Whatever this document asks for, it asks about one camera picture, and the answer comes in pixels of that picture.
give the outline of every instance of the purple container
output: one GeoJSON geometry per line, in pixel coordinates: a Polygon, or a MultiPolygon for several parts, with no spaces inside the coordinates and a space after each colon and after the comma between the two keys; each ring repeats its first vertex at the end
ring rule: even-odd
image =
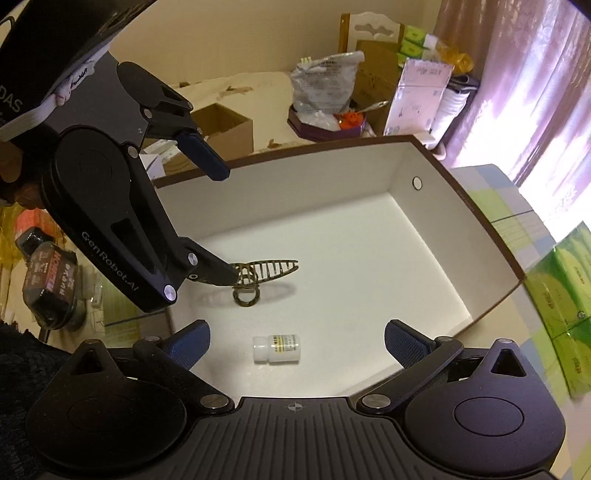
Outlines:
{"type": "Polygon", "coordinates": [[[298,137],[312,140],[313,142],[328,142],[331,140],[342,140],[344,138],[359,138],[365,127],[365,120],[363,120],[363,123],[358,127],[338,130],[336,132],[314,127],[313,125],[303,124],[297,116],[297,112],[293,105],[290,107],[287,123],[298,137]]]}

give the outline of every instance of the green tissue package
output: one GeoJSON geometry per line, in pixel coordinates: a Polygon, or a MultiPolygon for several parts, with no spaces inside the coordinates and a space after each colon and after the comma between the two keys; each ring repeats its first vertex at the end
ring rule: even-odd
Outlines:
{"type": "Polygon", "coordinates": [[[581,223],[527,274],[570,394],[591,391],[591,233],[581,223]]]}
{"type": "Polygon", "coordinates": [[[573,397],[591,391],[591,319],[586,319],[552,340],[573,397]]]}

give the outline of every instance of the white bottle cap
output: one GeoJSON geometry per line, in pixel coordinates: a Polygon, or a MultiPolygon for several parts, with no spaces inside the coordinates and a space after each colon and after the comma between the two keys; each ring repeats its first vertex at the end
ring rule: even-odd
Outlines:
{"type": "Polygon", "coordinates": [[[252,338],[252,356],[255,362],[266,362],[269,360],[269,340],[267,337],[252,338]]]}

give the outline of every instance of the pink curtain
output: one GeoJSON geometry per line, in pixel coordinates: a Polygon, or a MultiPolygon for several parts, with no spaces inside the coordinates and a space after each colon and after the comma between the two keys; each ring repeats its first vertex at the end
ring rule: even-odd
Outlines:
{"type": "Polygon", "coordinates": [[[590,22],[567,0],[443,0],[436,34],[482,72],[446,166],[496,164],[561,236],[552,221],[591,212],[590,22]]]}

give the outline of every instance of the white box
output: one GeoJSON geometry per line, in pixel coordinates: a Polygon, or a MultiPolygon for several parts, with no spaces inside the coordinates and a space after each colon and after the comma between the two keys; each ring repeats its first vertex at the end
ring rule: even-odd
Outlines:
{"type": "Polygon", "coordinates": [[[384,346],[390,319],[432,338],[455,335],[523,279],[492,225],[416,139],[238,162],[224,182],[197,177],[158,190],[177,233],[224,260],[300,262],[261,286],[253,307],[237,306],[229,287],[186,281],[170,309],[174,330],[208,321],[211,347],[193,372],[235,401],[360,391],[401,368],[384,346]],[[299,364],[253,362],[252,337],[289,333],[301,337],[299,364]]]}

